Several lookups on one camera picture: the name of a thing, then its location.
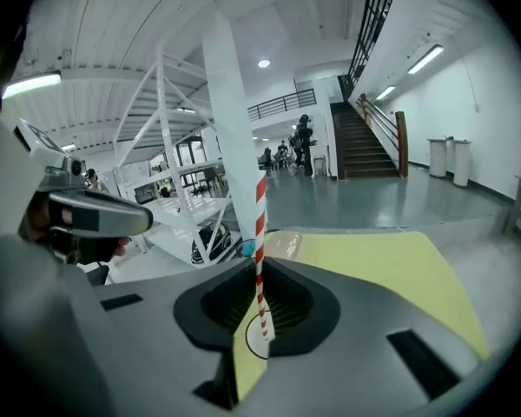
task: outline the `ceiling light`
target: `ceiling light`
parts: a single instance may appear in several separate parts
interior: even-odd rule
[[[415,63],[407,72],[409,74],[415,74],[421,68],[423,68],[427,63],[429,63],[434,57],[440,54],[444,50],[443,46],[434,45],[430,51],[428,51],[422,58]]]
[[[60,71],[53,73],[41,74],[39,76],[30,77],[29,79],[20,80],[18,82],[10,83],[6,87],[2,98],[12,97],[25,91],[31,91],[32,89],[48,87],[50,85],[56,85],[62,81]]]
[[[380,96],[378,96],[376,99],[374,99],[375,101],[379,101],[380,99],[388,96],[392,91],[394,91],[396,89],[396,87],[388,87],[386,88],[384,91],[382,91],[382,94]]]

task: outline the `stair railing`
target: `stair railing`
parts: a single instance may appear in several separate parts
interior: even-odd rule
[[[366,125],[372,130],[374,130],[373,124],[377,125],[398,151],[399,174],[407,177],[409,148],[407,146],[406,114],[403,111],[396,111],[394,113],[395,122],[392,122],[380,108],[366,98],[365,94],[361,95],[357,105],[360,107]]]

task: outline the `black vent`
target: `black vent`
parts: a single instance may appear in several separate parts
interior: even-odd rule
[[[117,296],[116,298],[110,298],[109,300],[102,300],[101,304],[104,310],[113,310],[129,306],[136,302],[142,301],[142,298],[138,294],[130,294],[124,296]]]
[[[264,294],[272,314],[276,339],[270,356],[306,354],[332,333],[340,317],[340,304],[324,286],[266,258]],[[174,305],[181,330],[199,348],[231,350],[235,330],[255,295],[253,259],[199,284]]]
[[[268,266],[262,272],[274,332],[282,335],[303,322],[313,307],[313,295],[297,281]]]
[[[31,151],[31,148],[29,146],[29,144],[27,143],[27,141],[25,141],[25,138],[23,137],[23,135],[21,134],[21,131],[19,130],[19,127],[16,127],[14,129],[14,136],[19,139],[19,142],[23,145],[23,147],[27,150],[27,151]]]
[[[432,400],[459,383],[459,377],[412,330],[389,334],[387,339]]]
[[[254,280],[254,267],[242,269],[202,297],[203,313],[233,335],[253,301]]]

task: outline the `person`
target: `person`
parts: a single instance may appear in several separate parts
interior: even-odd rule
[[[264,149],[264,153],[259,158],[260,169],[265,169],[268,174],[270,174],[270,169],[272,168],[272,157],[270,154],[272,153],[269,147]]]
[[[91,190],[102,191],[103,193],[110,193],[106,186],[98,180],[95,169],[89,169],[87,172],[87,179],[89,180],[89,188]]]
[[[286,141],[282,141],[281,144],[278,145],[278,151],[280,151],[282,155],[288,152]]]
[[[278,151],[280,152],[280,169],[284,167],[285,159],[287,156],[287,152],[289,149],[287,148],[286,141],[282,141],[281,144],[278,146]]]
[[[278,147],[278,151],[276,151],[276,154],[274,155],[274,160],[276,161],[275,169],[282,169],[282,164],[284,163],[282,161],[282,151],[280,150],[280,147]]]
[[[313,135],[313,129],[307,126],[309,122],[309,116],[303,115],[299,120],[299,124],[295,129],[294,140],[295,140],[295,153],[297,159],[295,160],[295,166],[301,165],[301,157],[305,157],[305,176],[311,176],[313,174],[313,166],[311,165],[311,136]]]

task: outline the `red and white striped pole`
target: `red and white striped pole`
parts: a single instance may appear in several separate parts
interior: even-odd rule
[[[265,301],[262,286],[262,261],[264,260],[264,226],[267,218],[266,213],[266,197],[267,192],[267,173],[259,171],[260,180],[257,183],[257,220],[255,224],[255,240],[254,240],[254,261],[257,265],[256,293],[257,302],[259,303],[260,330],[262,338],[268,340],[267,316],[265,310]]]

